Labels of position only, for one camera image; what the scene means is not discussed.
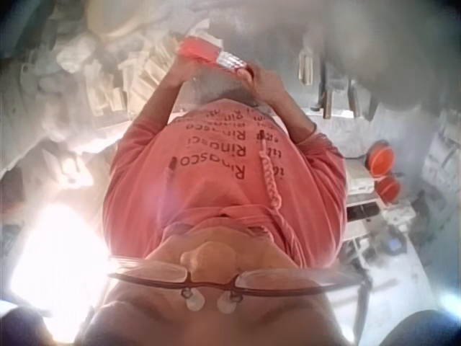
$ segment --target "orange object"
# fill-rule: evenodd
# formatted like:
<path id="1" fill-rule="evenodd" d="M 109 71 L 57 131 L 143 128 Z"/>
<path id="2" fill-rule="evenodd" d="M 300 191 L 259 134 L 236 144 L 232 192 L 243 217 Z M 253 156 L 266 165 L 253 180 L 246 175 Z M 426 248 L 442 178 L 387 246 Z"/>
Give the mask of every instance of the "orange object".
<path id="1" fill-rule="evenodd" d="M 400 183 L 392 176 L 375 183 L 375 190 L 386 204 L 392 203 L 400 193 Z"/>
<path id="2" fill-rule="evenodd" d="M 368 153 L 367 168 L 372 177 L 382 177 L 392 169 L 394 159 L 394 150 L 387 143 L 377 143 Z"/>
<path id="3" fill-rule="evenodd" d="M 195 59 L 200 63 L 224 68 L 231 73 L 244 68 L 254 77 L 253 70 L 245 61 L 200 37 L 188 36 L 184 38 L 179 44 L 178 54 L 189 59 Z"/>

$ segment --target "sunlight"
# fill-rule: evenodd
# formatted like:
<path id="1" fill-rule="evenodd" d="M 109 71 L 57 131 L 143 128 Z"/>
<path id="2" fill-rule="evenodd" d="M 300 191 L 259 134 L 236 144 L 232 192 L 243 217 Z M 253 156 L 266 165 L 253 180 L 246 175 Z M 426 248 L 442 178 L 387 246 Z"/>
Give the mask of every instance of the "sunlight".
<path id="1" fill-rule="evenodd" d="M 73 342 L 105 282 L 108 251 L 102 239 L 67 205 L 43 208 L 12 277 L 12 291 L 48 310 L 56 341 Z"/>

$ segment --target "glasses lens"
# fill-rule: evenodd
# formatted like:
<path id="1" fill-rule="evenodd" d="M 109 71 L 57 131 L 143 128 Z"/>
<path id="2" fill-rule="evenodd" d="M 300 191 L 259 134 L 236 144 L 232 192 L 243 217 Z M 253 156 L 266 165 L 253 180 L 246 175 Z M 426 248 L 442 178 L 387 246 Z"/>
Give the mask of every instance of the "glasses lens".
<path id="1" fill-rule="evenodd" d="M 239 288 L 293 290 L 331 285 L 359 284 L 362 277 L 338 270 L 273 269 L 245 272 L 236 281 Z"/>
<path id="2" fill-rule="evenodd" d="M 153 281 L 167 283 L 183 283 L 187 278 L 187 270 L 179 265 L 129 257 L 113 257 L 110 273 L 129 275 Z"/>
<path id="3" fill-rule="evenodd" d="M 357 290 L 363 277 L 356 273 L 338 270 L 258 270 L 245 272 L 236 281 L 239 288 L 257 290 L 274 290 L 282 293 L 284 290 L 303 288 L 324 288 L 324 292 L 309 296 L 264 298 L 244 296 L 243 302 L 254 310 L 256 305 L 271 306 L 275 302 L 282 305 L 293 304 L 302 306 L 301 314 L 306 314 L 312 321 L 327 318 L 335 321 L 336 329 L 342 337 L 354 341 L 354 321 L 357 313 Z"/>

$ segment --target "nose pads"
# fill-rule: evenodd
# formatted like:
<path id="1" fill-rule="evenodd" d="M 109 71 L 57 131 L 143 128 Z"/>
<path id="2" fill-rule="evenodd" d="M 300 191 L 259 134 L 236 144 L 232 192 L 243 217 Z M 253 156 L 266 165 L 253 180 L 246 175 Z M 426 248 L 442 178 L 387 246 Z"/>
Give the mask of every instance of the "nose pads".
<path id="1" fill-rule="evenodd" d="M 205 297 L 196 288 L 185 288 L 181 292 L 181 296 L 186 299 L 187 308 L 190 311 L 196 312 L 202 310 L 205 305 Z M 223 292 L 217 301 L 218 310 L 222 314 L 232 314 L 237 304 L 243 300 L 243 296 L 230 291 Z"/>
<path id="2" fill-rule="evenodd" d="M 186 299 L 186 305 L 190 311 L 200 311 L 205 305 L 205 297 L 196 288 L 185 288 L 181 296 Z"/>
<path id="3" fill-rule="evenodd" d="M 240 295 L 236 295 L 230 291 L 223 292 L 218 299 L 218 310 L 226 315 L 232 314 L 236 310 L 237 304 L 242 300 L 243 297 Z"/>
<path id="4" fill-rule="evenodd" d="M 195 282 L 228 283 L 239 274 L 237 259 L 236 252 L 227 244 L 208 241 L 182 254 L 180 262 Z"/>

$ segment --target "white debris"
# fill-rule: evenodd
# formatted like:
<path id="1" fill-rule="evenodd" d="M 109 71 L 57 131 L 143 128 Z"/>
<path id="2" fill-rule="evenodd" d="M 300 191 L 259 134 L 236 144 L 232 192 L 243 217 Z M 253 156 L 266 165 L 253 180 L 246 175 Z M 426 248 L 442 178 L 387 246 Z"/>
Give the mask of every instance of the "white debris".
<path id="1" fill-rule="evenodd" d="M 93 55 L 97 42 L 89 33 L 70 40 L 59 52 L 56 60 L 67 72 L 74 74 L 81 70 L 86 59 Z"/>
<path id="2" fill-rule="evenodd" d="M 210 29 L 210 19 L 204 19 L 195 25 L 188 33 L 189 36 L 200 37 L 203 40 L 212 43 L 213 45 L 218 46 L 219 48 L 223 47 L 223 40 L 216 38 L 208 33 Z"/>
<path id="3" fill-rule="evenodd" d="M 141 52 L 130 52 L 127 60 L 119 64 L 123 90 L 127 93 L 128 113 L 135 117 L 151 98 L 165 77 L 176 56 L 177 40 L 164 35 L 156 42 L 146 40 Z"/>

